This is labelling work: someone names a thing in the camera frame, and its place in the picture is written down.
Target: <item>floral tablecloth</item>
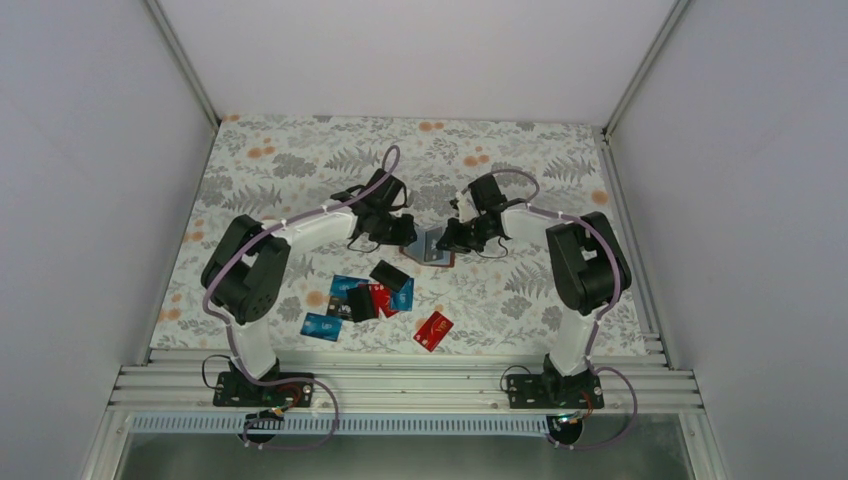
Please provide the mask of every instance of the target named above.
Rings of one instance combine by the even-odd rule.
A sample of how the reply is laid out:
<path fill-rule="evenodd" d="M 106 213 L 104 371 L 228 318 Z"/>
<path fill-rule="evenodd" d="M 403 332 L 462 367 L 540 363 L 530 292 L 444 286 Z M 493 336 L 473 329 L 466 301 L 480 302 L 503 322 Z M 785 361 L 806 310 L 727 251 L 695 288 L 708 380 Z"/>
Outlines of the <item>floral tablecloth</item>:
<path fill-rule="evenodd" d="M 409 212 L 419 225 L 444 225 L 457 189 L 505 167 L 536 175 L 542 185 L 538 206 L 573 214 L 599 210 L 613 218 L 592 131 L 585 125 L 231 115 L 213 147 L 151 346 L 226 348 L 222 323 L 200 308 L 200 273 L 232 219 L 242 213 L 284 218 L 329 204 L 332 193 L 365 183 L 392 144 L 401 148 L 395 175 L 414 192 Z M 509 198 L 532 191 L 518 176 L 500 176 L 498 183 Z M 490 243 L 486 253 L 499 255 L 500 248 Z M 272 341 L 294 350 L 426 355 L 412 337 L 433 311 L 441 311 L 455 326 L 437 352 L 545 353 L 561 317 L 576 314 L 556 295 L 545 250 L 516 241 L 505 245 L 504 258 L 461 255 L 451 269 L 418 266 L 387 246 L 363 255 L 340 243 L 293 257 L 269 314 Z M 368 278 L 380 259 L 415 278 L 413 311 L 345 322 L 335 343 L 300 335 L 307 312 L 326 311 L 334 274 Z M 645 354 L 629 292 L 607 315 L 595 353 Z"/>

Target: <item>metal profile bar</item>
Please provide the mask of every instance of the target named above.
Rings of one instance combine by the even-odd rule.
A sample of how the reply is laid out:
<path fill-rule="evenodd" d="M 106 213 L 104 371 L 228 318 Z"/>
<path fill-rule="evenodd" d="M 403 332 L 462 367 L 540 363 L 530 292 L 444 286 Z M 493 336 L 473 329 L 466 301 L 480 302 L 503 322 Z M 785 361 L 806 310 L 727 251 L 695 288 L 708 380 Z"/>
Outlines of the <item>metal profile bar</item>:
<path fill-rule="evenodd" d="M 624 94 L 615 106 L 615 110 L 613 110 L 612 116 L 604 128 L 604 133 L 606 133 L 607 136 L 612 135 L 616 127 L 618 127 L 621 117 L 624 115 L 624 112 L 627 111 L 627 107 L 630 106 L 630 102 L 633 101 L 633 97 L 636 95 L 636 92 L 639 90 L 642 82 L 644 82 L 645 78 L 648 76 L 648 73 L 651 71 L 651 67 L 653 67 L 654 62 L 656 62 L 657 56 L 668 41 L 669 35 L 680 23 L 680 20 L 683 18 L 683 14 L 686 12 L 686 8 L 690 3 L 690 0 L 677 0 L 671 7 L 671 10 L 669 10 L 668 16 L 666 16 L 662 27 L 660 27 L 659 32 L 657 32 L 657 36 L 654 37 L 654 41 L 651 43 L 651 47 L 648 48 L 645 58 L 642 59 L 642 63 L 639 64 L 639 68 L 636 69 L 636 73 L 633 74 L 633 78 L 630 79 L 630 83 L 628 83 L 627 88 L 624 89 Z"/>
<path fill-rule="evenodd" d="M 470 365 L 480 367 L 500 367 L 509 365 L 541 364 L 542 355 L 417 355 L 398 353 L 338 353 L 338 352 L 305 352 L 278 350 L 277 356 L 285 365 L 336 365 L 346 367 L 393 367 L 427 370 L 433 367 L 440 369 L 468 368 Z M 153 349 L 149 362 L 168 362 L 177 365 L 179 362 L 200 362 L 212 354 L 227 355 L 227 350 L 209 349 Z M 602 356 L 593 357 L 595 363 L 609 366 L 664 366 L 666 359 L 663 355 L 640 356 Z"/>
<path fill-rule="evenodd" d="M 215 138 L 217 137 L 217 126 L 213 129 L 213 134 L 210 135 L 209 145 L 206 148 L 206 156 L 203 161 L 203 170 L 206 170 L 206 167 L 209 165 L 209 159 L 212 158 L 212 148 L 215 146 Z M 194 184 L 194 198 L 192 199 L 191 205 L 192 208 L 189 209 L 188 213 L 185 217 L 185 223 L 183 224 L 180 232 L 185 232 L 188 229 L 188 224 L 191 222 L 191 212 L 194 208 L 195 203 L 197 202 L 197 197 L 200 195 L 200 186 L 203 184 L 203 174 L 201 172 L 197 177 L 197 181 Z M 174 267 L 177 265 L 177 258 L 179 258 L 180 254 L 180 245 L 179 240 L 174 239 L 174 243 L 176 244 L 176 248 L 171 252 L 170 257 L 168 259 L 168 265 L 170 268 L 164 272 L 159 278 L 159 289 L 156 295 L 156 309 L 151 310 L 148 321 L 147 321 L 147 330 L 144 332 L 144 343 L 143 347 L 139 348 L 134 361 L 138 365 L 143 365 L 147 363 L 147 358 L 150 355 L 151 348 L 150 342 L 153 339 L 153 334 L 156 332 L 156 316 L 159 313 L 159 307 L 161 307 L 162 303 L 165 301 L 165 296 L 168 294 L 168 284 L 171 282 L 171 273 L 174 271 Z"/>
<path fill-rule="evenodd" d="M 133 413 L 107 410 L 88 455 L 82 477 L 84 480 L 112 480 L 118 473 L 127 443 Z"/>
<path fill-rule="evenodd" d="M 165 15 L 165 10 L 159 4 L 159 0 L 144 0 L 144 4 L 147 6 L 147 10 L 150 12 L 150 16 L 158 27 L 162 38 L 168 45 L 168 50 L 170 50 L 174 62 L 176 62 L 177 67 L 183 74 L 189 88 L 191 88 L 195 100 L 197 100 L 198 105 L 203 110 L 203 114 L 206 116 L 212 129 L 217 132 L 218 114 L 215 112 L 212 101 L 209 100 L 209 95 L 206 94 L 206 90 L 204 90 L 203 84 L 200 82 L 200 78 L 197 76 L 194 67 L 192 67 L 185 50 L 180 45 L 177 34 L 171 26 L 171 22 L 168 21 L 168 17 Z"/>
<path fill-rule="evenodd" d="M 727 480 L 707 416 L 681 413 L 680 427 L 695 480 Z"/>
<path fill-rule="evenodd" d="M 612 168 L 610 166 L 609 150 L 606 147 L 606 140 L 600 127 L 592 127 L 592 136 L 595 140 L 595 148 L 598 152 L 598 158 L 601 162 L 601 173 L 604 176 L 604 183 L 607 185 L 607 190 L 612 197 L 612 206 L 615 210 L 615 218 L 617 220 L 616 230 L 620 229 L 620 233 L 624 236 L 624 241 L 621 242 L 621 248 L 630 263 L 630 270 L 633 272 L 633 301 L 636 306 L 636 318 L 639 320 L 639 326 L 642 328 L 642 336 L 645 339 L 645 349 L 648 349 L 648 342 L 659 341 L 660 333 L 657 331 L 656 317 L 648 307 L 644 296 L 650 294 L 650 286 L 644 275 L 640 275 L 644 271 L 641 257 L 634 253 L 635 247 L 632 240 L 632 227 L 630 226 L 630 218 L 627 217 L 627 209 L 624 204 L 624 196 L 621 195 L 620 189 L 617 188 L 616 180 L 612 177 Z"/>
<path fill-rule="evenodd" d="M 648 324 L 654 329 L 655 333 L 659 334 L 659 340 L 663 345 L 663 353 L 668 359 L 669 368 L 675 368 L 679 365 L 680 356 L 675 345 L 670 341 L 666 334 L 669 330 L 666 327 L 666 319 L 661 317 L 657 312 L 656 301 L 654 300 L 653 290 L 648 281 L 648 275 L 645 271 L 645 262 L 642 259 L 642 251 L 639 248 L 639 242 L 636 239 L 636 232 L 633 228 L 633 220 L 630 216 L 630 211 L 627 208 L 627 199 L 624 196 L 624 190 L 621 186 L 621 179 L 618 175 L 618 169 L 615 165 L 615 157 L 613 156 L 612 148 L 609 143 L 603 138 L 601 129 L 593 128 L 595 142 L 599 145 L 601 156 L 601 165 L 607 176 L 608 185 L 613 196 L 616 216 L 618 217 L 619 226 L 624 233 L 625 246 L 630 260 L 630 269 L 633 272 L 634 282 L 638 286 L 637 306 L 640 307 L 642 314 Z"/>
<path fill-rule="evenodd" d="M 252 411 L 219 409 L 200 379 L 200 362 L 219 350 L 154 350 L 144 367 L 124 367 L 110 399 L 112 410 L 131 411 Z M 504 369 L 516 356 L 383 355 L 356 353 L 281 352 L 285 369 L 310 371 L 327 382 L 346 413 L 397 414 L 558 414 L 562 410 L 511 411 L 500 391 Z M 664 361 L 661 355 L 655 355 Z M 518 356 L 538 370 L 537 356 Z M 703 411 L 692 372 L 670 371 L 646 357 L 597 357 L 597 365 L 615 365 L 633 382 L 640 411 L 697 413 Z M 211 376 L 226 362 L 207 364 Z M 632 408 L 624 382 L 602 373 L 606 407 L 599 413 L 627 413 Z M 313 393 L 310 412 L 329 413 L 332 405 L 321 390 Z"/>

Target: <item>purple cable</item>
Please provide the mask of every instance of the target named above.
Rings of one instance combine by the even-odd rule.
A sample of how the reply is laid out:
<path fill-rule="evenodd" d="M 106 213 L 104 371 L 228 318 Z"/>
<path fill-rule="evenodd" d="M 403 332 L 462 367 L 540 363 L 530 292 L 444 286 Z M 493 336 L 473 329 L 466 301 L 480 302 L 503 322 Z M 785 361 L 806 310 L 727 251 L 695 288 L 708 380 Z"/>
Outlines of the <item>purple cable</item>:
<path fill-rule="evenodd" d="M 501 168 L 499 170 L 492 170 L 491 172 L 487 173 L 486 175 L 498 175 L 500 173 L 514 173 L 516 175 L 521 175 L 522 177 L 533 182 L 533 186 L 536 187 L 536 191 L 533 192 L 532 194 L 530 194 L 529 197 L 524 199 L 525 202 L 529 202 L 530 200 L 533 200 L 534 198 L 536 198 L 536 195 L 538 195 L 539 192 L 542 190 L 542 186 L 539 185 L 539 181 L 536 180 L 536 177 L 534 177 L 533 175 L 530 175 L 529 173 L 525 172 L 524 170 L 519 170 L 517 168 Z M 460 193 L 465 194 L 465 192 L 467 192 L 467 191 L 468 191 L 468 187 L 465 187 L 464 189 L 462 189 L 462 192 L 460 192 Z"/>
<path fill-rule="evenodd" d="M 276 225 L 272 225 L 272 226 L 270 226 L 266 229 L 263 229 L 262 232 L 260 232 L 258 235 L 251 238 L 250 240 L 248 240 L 247 243 L 245 243 L 232 256 L 232 258 L 230 258 L 227 261 L 227 263 L 224 264 L 224 267 L 221 269 L 220 272 L 218 272 L 218 275 L 216 275 L 215 278 L 212 279 L 212 282 L 209 283 L 209 287 L 206 289 L 206 294 L 203 296 L 203 311 L 206 312 L 207 314 L 215 317 L 215 318 L 222 320 L 224 322 L 224 324 L 226 324 L 227 343 L 229 343 L 229 345 L 230 345 L 230 350 L 232 350 L 233 354 L 235 354 L 233 361 L 239 367 L 239 370 L 241 370 L 242 373 L 244 373 L 244 376 L 247 378 L 247 380 L 250 383 L 252 383 L 254 385 L 261 386 L 261 387 L 274 387 L 274 386 L 277 386 L 277 385 L 285 385 L 287 383 L 309 381 L 309 382 L 313 382 L 316 385 L 318 385 L 319 387 L 323 388 L 327 392 L 327 394 L 330 396 L 330 400 L 333 401 L 334 419 L 333 419 L 333 423 L 330 427 L 330 431 L 327 433 L 327 435 L 324 438 L 322 438 L 318 442 L 315 442 L 315 443 L 310 444 L 310 445 L 304 445 L 304 446 L 301 446 L 301 447 L 274 447 L 273 450 L 304 451 L 304 450 L 312 450 L 314 448 L 318 448 L 318 447 L 324 445 L 330 438 L 332 438 L 333 434 L 338 429 L 338 425 L 339 425 L 339 402 L 336 399 L 336 396 L 333 394 L 332 390 L 330 390 L 330 388 L 326 384 L 324 384 L 324 383 L 322 383 L 318 380 L 315 380 L 315 379 L 311 379 L 311 378 L 287 378 L 287 379 L 284 379 L 284 380 L 276 380 L 276 381 L 273 381 L 273 382 L 263 382 L 263 381 L 255 378 L 255 377 L 253 377 L 253 375 L 251 375 L 247 371 L 247 368 L 245 367 L 244 362 L 242 362 L 241 357 L 239 356 L 238 348 L 236 347 L 236 343 L 235 343 L 235 338 L 233 338 L 232 321 L 230 320 L 229 317 L 227 317 L 223 313 L 220 313 L 220 312 L 212 309 L 212 307 L 210 305 L 210 302 L 212 301 L 212 295 L 215 293 L 215 289 L 218 288 L 218 285 L 221 283 L 221 280 L 227 275 L 227 273 L 233 268 L 233 266 L 241 260 L 241 258 L 244 256 L 245 253 L 247 253 L 248 250 L 253 248 L 253 246 L 256 245 L 257 243 L 259 243 L 263 238 L 267 237 L 268 235 L 271 235 L 272 233 L 276 232 L 277 230 L 285 228 L 285 227 L 292 225 L 296 222 L 305 220 L 309 217 L 312 217 L 312 216 L 315 216 L 315 215 L 322 215 L 324 213 L 333 212 L 333 211 L 339 210 L 341 208 L 347 207 L 347 206 L 361 200 L 362 198 L 366 197 L 371 192 L 376 190 L 380 185 L 383 184 L 383 182 L 388 180 L 388 178 L 392 175 L 392 172 L 395 171 L 398 164 L 400 163 L 400 148 L 397 145 L 392 145 L 391 147 L 389 147 L 386 150 L 385 155 L 383 155 L 383 165 L 386 164 L 386 160 L 389 158 L 389 153 L 392 150 L 395 151 L 395 160 L 392 163 L 392 166 L 389 167 L 389 169 L 386 171 L 386 174 L 383 175 L 382 177 L 380 177 L 380 179 L 377 180 L 377 182 L 375 182 L 374 185 L 371 185 L 370 187 L 362 190 L 355 197 L 353 197 L 349 200 L 346 200 L 344 202 L 338 203 L 336 205 L 331 205 L 331 206 L 327 207 L 326 210 L 324 210 L 324 208 L 317 208 L 315 210 L 310 210 L 308 212 L 295 215 L 295 216 L 293 216 L 293 217 L 291 217 L 287 220 L 284 220 L 284 221 L 282 221 L 282 222 L 280 222 Z"/>
<path fill-rule="evenodd" d="M 613 367 L 595 368 L 595 365 L 592 364 L 592 361 L 591 361 L 592 346 L 595 343 L 595 339 L 598 337 L 598 330 L 600 330 L 601 317 L 603 317 L 607 312 L 612 310 L 612 308 L 615 306 L 615 304 L 618 303 L 619 298 L 621 298 L 621 272 L 618 269 L 618 263 L 615 261 L 615 254 L 613 253 L 612 248 L 609 246 L 609 243 L 607 243 L 607 241 L 604 240 L 604 238 L 601 236 L 600 232 L 595 230 L 595 228 L 593 228 L 591 225 L 589 225 L 582 218 L 575 217 L 573 215 L 567 215 L 567 214 L 564 214 L 564 213 L 559 213 L 559 212 L 550 212 L 548 210 L 544 210 L 544 209 L 541 209 L 541 208 L 534 207 L 534 206 L 530 205 L 529 203 L 527 204 L 527 210 L 530 211 L 530 212 L 536 213 L 538 215 L 542 215 L 544 217 L 567 220 L 567 221 L 574 222 L 574 223 L 580 225 L 581 227 L 586 229 L 586 231 L 588 231 L 590 235 L 592 235 L 595 238 L 595 240 L 598 242 L 598 244 L 601 246 L 604 253 L 606 254 L 607 259 L 609 259 L 609 261 L 610 261 L 610 266 L 612 267 L 612 275 L 613 275 L 612 298 L 610 299 L 610 302 L 607 304 L 607 306 L 604 307 L 603 309 L 601 309 L 598 312 L 598 314 L 595 315 L 595 323 L 594 323 L 594 325 L 592 325 L 592 333 L 589 335 L 589 341 L 586 343 L 586 350 L 584 351 L 584 355 L 586 356 L 586 367 L 589 369 L 589 372 L 591 372 L 593 375 L 598 375 L 600 372 L 612 372 L 613 374 L 618 375 L 619 378 L 624 380 L 624 383 L 627 385 L 628 390 L 630 390 L 630 396 L 633 398 L 633 415 L 630 417 L 630 420 L 627 422 L 627 425 L 624 427 L 624 429 L 621 432 L 619 432 L 618 435 L 616 435 L 615 437 L 613 437 L 613 438 L 611 438 L 607 441 L 601 442 L 601 443 L 596 443 L 594 445 L 584 445 L 584 446 L 569 445 L 568 449 L 569 450 L 586 451 L 586 450 L 596 450 L 598 448 L 603 448 L 603 447 L 608 447 L 610 445 L 614 445 L 614 444 L 620 442 L 621 440 L 623 440 L 624 437 L 626 437 L 630 433 L 630 430 L 632 430 L 632 428 L 633 428 L 633 422 L 634 422 L 634 420 L 636 420 L 636 415 L 639 414 L 639 402 L 636 399 L 636 390 L 633 388 L 633 384 L 630 383 L 630 380 L 628 380 L 627 377 L 625 377 L 623 373 L 621 373 L 620 371 L 618 371 L 617 369 L 615 369 Z M 548 441 L 550 441 L 551 443 L 554 444 L 555 448 L 559 448 L 559 442 L 554 440 L 554 438 L 551 437 L 550 434 L 548 434 L 546 436 L 548 438 Z"/>

